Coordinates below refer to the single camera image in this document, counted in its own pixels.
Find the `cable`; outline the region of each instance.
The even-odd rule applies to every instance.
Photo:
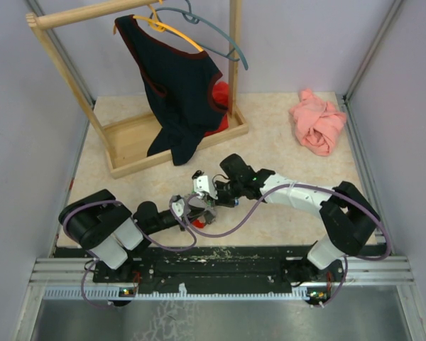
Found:
[[[80,295],[82,296],[82,298],[85,300],[85,302],[87,302],[88,304],[90,304],[91,306],[98,308],[98,309],[111,309],[113,308],[112,305],[99,305],[99,304],[95,304],[93,302],[91,302],[91,300],[89,300],[87,298],[87,295],[85,294],[85,281],[87,280],[87,275],[88,273],[91,271],[95,265],[97,265],[99,262],[99,259],[95,259],[90,266],[87,268],[87,270],[84,272],[84,276],[82,277],[82,280],[80,281]]]
[[[96,202],[91,202],[90,204],[85,204],[82,206],[79,206],[78,208],[76,208],[75,210],[71,211],[69,213],[69,215],[66,216],[66,218],[63,220],[63,232],[72,240],[74,240],[74,238],[71,237],[71,234],[68,232],[67,226],[68,226],[68,222],[71,220],[72,217],[74,217],[77,213],[86,210],[87,208],[91,208],[91,207],[95,207],[95,206],[101,206],[101,205],[108,205],[108,204],[114,204],[114,205],[122,205],[122,202],[119,202],[118,200],[102,200],[102,201],[96,201]]]
[[[253,207],[249,210],[248,214],[246,214],[246,216],[243,218],[242,221],[240,221],[237,226],[235,226],[234,228],[230,229],[229,231],[223,232],[223,233],[219,233],[219,234],[209,234],[209,233],[205,233],[202,231],[199,231],[197,228],[193,227],[191,225],[191,223],[189,223],[189,220],[187,219],[187,206],[189,205],[189,201],[197,196],[197,194],[192,194],[188,197],[188,199],[183,199],[185,201],[185,207],[183,210],[183,217],[185,218],[185,220],[188,222],[187,224],[185,224],[176,214],[175,212],[171,209],[170,211],[172,212],[172,214],[174,215],[174,218],[178,221],[178,223],[183,226],[186,230],[191,229],[192,231],[194,231],[195,233],[203,236],[203,237],[208,237],[208,238],[221,238],[221,237],[225,237],[228,236],[232,233],[234,233],[236,230],[238,230],[240,227],[242,227],[244,225],[245,222],[248,221],[248,219],[251,217],[251,215],[254,213],[254,211],[257,209],[257,207],[263,202],[263,200],[269,196],[271,193],[274,193],[277,190],[283,189],[283,188],[305,188],[308,190],[316,190],[319,192],[323,192],[323,193],[327,193],[330,195],[333,195],[335,197],[338,197],[339,199],[342,199],[346,202],[348,202],[349,204],[355,206],[356,208],[358,208],[360,211],[362,211],[366,216],[368,216],[374,224],[376,224],[377,228],[379,228],[383,234],[383,236],[385,237],[385,241],[386,241],[386,250],[385,253],[381,256],[378,257],[366,257],[366,256],[356,256],[356,258],[360,258],[366,261],[381,261],[384,260],[385,258],[387,258],[390,253],[391,253],[391,241],[390,241],[390,237],[387,233],[387,231],[385,230],[385,228],[383,227],[382,223],[376,218],[374,217],[374,215],[368,210],[366,209],[363,205],[359,204],[357,201],[341,194],[338,192],[335,192],[333,190],[328,190],[326,188],[322,188],[322,187],[317,187],[317,186],[313,186],[313,185],[307,185],[304,183],[290,183],[290,184],[284,184],[284,185],[279,185],[276,186],[274,188],[272,188],[271,190],[269,190],[267,193],[265,193],[264,195],[262,195],[257,202],[253,205]]]
[[[171,209],[171,212],[172,212],[172,214],[174,215],[174,216],[176,216],[176,214],[175,214],[175,212],[173,212],[172,211],[172,205],[170,205],[170,209]],[[183,252],[183,251],[187,251],[187,250],[190,250],[190,249],[192,249],[193,247],[195,247],[196,246],[196,244],[197,244],[197,237],[196,237],[196,235],[192,232],[192,230],[191,229],[186,229],[190,234],[191,234],[191,236],[192,236],[192,238],[194,239],[193,240],[193,242],[192,242],[192,244],[191,245],[189,245],[189,246],[187,246],[187,247],[178,247],[178,248],[175,248],[175,247],[167,247],[167,246],[165,246],[165,245],[162,245],[162,244],[160,244],[160,243],[158,243],[156,240],[154,240],[153,238],[151,238],[148,234],[146,234],[144,231],[142,231],[142,229],[136,224],[136,222],[134,222],[134,225],[136,226],[136,228],[141,232],[141,234],[150,242],[150,243],[154,243],[156,246],[158,246],[158,247],[160,247],[161,249],[163,249],[163,250],[166,250],[166,251],[171,251],[171,252]]]
[[[336,290],[333,292],[333,294],[329,297],[328,300],[326,300],[324,303],[322,303],[321,305],[315,305],[315,307],[317,308],[323,308],[325,307],[327,304],[330,304],[334,298],[336,296],[338,296],[338,292],[341,290],[342,286],[344,285],[344,283],[346,282],[346,276],[347,276],[347,272],[349,271],[349,262],[347,261],[347,257],[344,256],[344,273],[342,275],[341,281],[338,284],[338,287],[336,288]]]
[[[224,179],[226,179],[226,180],[230,180],[228,177],[226,177],[225,175],[222,175],[222,174],[216,174],[213,178],[212,178],[212,183],[213,183],[213,187],[214,187],[214,189],[215,190],[217,190],[217,187],[216,187],[216,183],[214,183],[214,179],[217,177],[217,176],[221,176],[221,177],[223,177]]]

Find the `clothes hanger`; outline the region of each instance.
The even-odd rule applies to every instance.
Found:
[[[215,26],[213,23],[209,22],[207,19],[204,19],[196,14],[193,14],[192,9],[191,9],[191,3],[190,0],[185,0],[188,6],[188,11],[182,10],[182,9],[176,9],[174,7],[160,7],[157,9],[154,9],[151,5],[148,5],[148,7],[151,9],[151,15],[150,18],[153,18],[153,16],[155,16],[155,18],[157,18],[159,20],[160,23],[162,23],[161,19],[159,18],[158,14],[156,12],[159,11],[174,11],[174,12],[178,12],[181,13],[183,15],[183,18],[188,22],[188,23],[192,23],[192,24],[198,24],[200,21],[207,24],[209,27],[213,28],[216,32],[218,32],[219,34],[221,34],[221,36],[223,36],[224,38],[226,38],[233,46],[233,48],[226,54],[223,52],[220,52],[218,50],[215,50],[214,48],[210,48],[208,46],[202,45],[201,43],[197,43],[198,45],[202,46],[203,48],[212,51],[213,53],[216,53],[222,57],[225,57],[233,62],[238,62],[241,60],[241,62],[243,63],[244,69],[247,70],[248,69],[248,62],[246,61],[246,58],[244,57],[243,52],[241,51],[240,47],[235,43],[235,40],[233,40],[229,35],[227,35],[227,33],[225,33],[222,29],[220,29],[219,27]],[[236,51],[239,55],[239,58],[233,58],[232,54],[234,53],[234,51]]]
[[[160,21],[153,20],[151,18],[146,18],[145,16],[133,16],[133,19],[139,19],[147,21],[151,28],[155,29],[158,32],[164,32],[165,30],[168,30],[168,32],[171,32],[172,34],[175,34],[176,36],[179,36],[180,38],[185,39],[188,43],[190,43],[192,46],[194,46],[199,52],[202,52],[204,49],[199,46],[193,39],[186,36],[185,34],[181,33],[176,28],[173,28],[172,26],[169,26],[165,23],[161,23]]]

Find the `orange hanger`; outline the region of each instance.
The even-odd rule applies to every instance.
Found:
[[[158,16],[156,15],[155,9],[151,5],[148,5],[148,7],[150,7],[151,11],[153,12],[153,15],[155,15],[155,17],[157,18]],[[133,16],[133,18],[148,22],[150,27],[157,32],[164,32],[165,30],[169,30],[175,33],[177,36],[180,36],[181,38],[185,39],[189,44],[194,46],[199,52],[202,52],[204,50],[203,48],[199,46],[199,44],[193,41],[193,39],[186,36],[184,33],[181,33],[179,30],[177,30],[176,28],[173,28],[172,26],[169,26],[165,23],[161,23],[160,21],[157,21],[154,19],[146,18],[145,16]]]

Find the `pink towel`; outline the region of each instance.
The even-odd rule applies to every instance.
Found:
[[[338,112],[333,103],[322,101],[311,89],[301,91],[300,100],[289,110],[295,135],[314,154],[328,156],[346,123],[346,114]]]

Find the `black shirt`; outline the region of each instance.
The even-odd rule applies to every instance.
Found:
[[[115,20],[137,62],[150,108],[162,126],[147,156],[172,152],[173,164],[187,163],[207,131],[218,129],[226,108],[212,98],[222,77],[208,53],[186,53],[144,32],[133,16]]]

